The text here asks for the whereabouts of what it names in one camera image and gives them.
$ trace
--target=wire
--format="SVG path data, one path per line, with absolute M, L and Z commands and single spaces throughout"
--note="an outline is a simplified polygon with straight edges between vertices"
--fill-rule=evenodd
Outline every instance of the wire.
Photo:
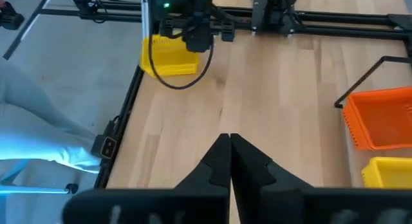
M 211 37 L 211 50 L 209 51 L 209 57 L 207 58 L 207 62 L 206 65 L 203 69 L 203 71 L 200 73 L 200 75 L 194 79 L 192 82 L 184 85 L 184 86 L 173 86 L 170 85 L 169 83 L 167 83 L 156 71 L 155 68 L 155 64 L 153 62 L 153 22 L 151 22 L 151 18 L 152 18 L 152 8 L 151 6 L 149 6 L 149 62 L 150 62 L 150 67 L 153 70 L 153 73 L 156 77 L 157 80 L 159 80 L 160 83 L 162 83 L 165 87 L 170 88 L 170 89 L 176 89 L 176 90 L 183 90 L 183 89 L 187 89 L 193 85 L 195 85 L 196 83 L 198 83 L 203 76 L 205 76 L 207 70 L 209 69 L 209 66 L 211 65 L 212 62 L 212 58 L 213 58 L 213 49 L 214 49 L 214 37 Z
M 96 24 L 103 24 L 103 23 L 106 22 L 107 19 L 108 19 L 108 15 L 109 15 L 108 10 L 106 9 L 105 6 L 102 5 L 102 3 L 101 3 L 99 0 L 95 0 L 95 2 L 96 2 L 96 5 L 99 5 L 101 8 L 104 9 L 105 16 L 103 17 L 103 19 L 102 19 L 101 21 L 98 21 L 98 20 L 96 20 L 96 18 L 94 17 L 94 15 L 92 15 L 92 16 L 91 16 L 91 17 L 92 17 L 91 20 L 92 20 L 94 23 L 96 23 Z
M 171 35 L 170 37 L 168 36 L 168 38 L 170 38 L 170 39 L 177 39 L 177 38 L 182 37 L 182 36 L 183 36 L 183 31 L 180 32 L 180 33 Z

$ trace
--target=white pants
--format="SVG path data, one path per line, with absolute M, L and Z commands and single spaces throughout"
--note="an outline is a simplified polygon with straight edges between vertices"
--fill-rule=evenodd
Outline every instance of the white pants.
M 98 173 L 95 135 L 54 107 L 45 92 L 0 57 L 0 160 L 41 159 Z

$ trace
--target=gray floor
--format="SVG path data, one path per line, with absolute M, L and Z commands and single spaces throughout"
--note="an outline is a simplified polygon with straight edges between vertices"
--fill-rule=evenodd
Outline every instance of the gray floor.
M 9 0 L 29 17 L 41 0 Z M 412 0 L 406 0 L 412 11 Z M 75 9 L 70 0 L 49 0 L 47 8 Z M 17 32 L 0 29 L 3 54 Z M 55 105 L 74 121 L 101 133 L 124 101 L 140 55 L 139 24 L 94 24 L 76 17 L 39 16 L 10 59 L 35 78 Z M 0 162 L 0 174 L 13 161 Z M 15 183 L 63 187 L 77 182 L 92 188 L 95 175 L 53 162 L 34 160 Z M 56 224 L 68 195 L 13 195 L 7 224 Z

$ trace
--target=wooden table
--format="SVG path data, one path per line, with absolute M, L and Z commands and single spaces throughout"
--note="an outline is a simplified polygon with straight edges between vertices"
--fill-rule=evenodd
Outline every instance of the wooden table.
M 252 4 L 214 1 L 224 6 Z M 406 12 L 403 0 L 298 0 L 296 7 Z M 207 54 L 202 55 L 203 62 Z M 341 111 L 333 102 L 383 55 L 405 54 L 399 41 L 250 32 L 236 32 L 234 42 L 216 38 L 211 68 L 196 86 L 173 91 L 145 75 L 108 187 L 174 187 L 220 133 L 241 134 L 314 186 L 350 186 L 349 165 L 359 172 L 370 153 L 348 154 Z M 193 77 L 167 80 L 182 85 Z M 409 66 L 385 64 L 359 90 L 411 83 Z M 237 215 L 232 217 L 236 223 Z

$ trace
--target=yellow plastic basket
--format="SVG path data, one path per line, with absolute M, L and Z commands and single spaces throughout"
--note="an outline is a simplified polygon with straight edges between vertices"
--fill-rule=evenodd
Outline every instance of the yellow plastic basket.
M 149 62 L 149 38 L 143 42 L 140 67 L 154 77 Z M 199 54 L 186 50 L 182 38 L 169 39 L 159 35 L 153 35 L 152 56 L 156 71 L 160 76 L 186 75 L 197 72 Z
M 374 157 L 362 177 L 367 188 L 412 189 L 412 158 Z

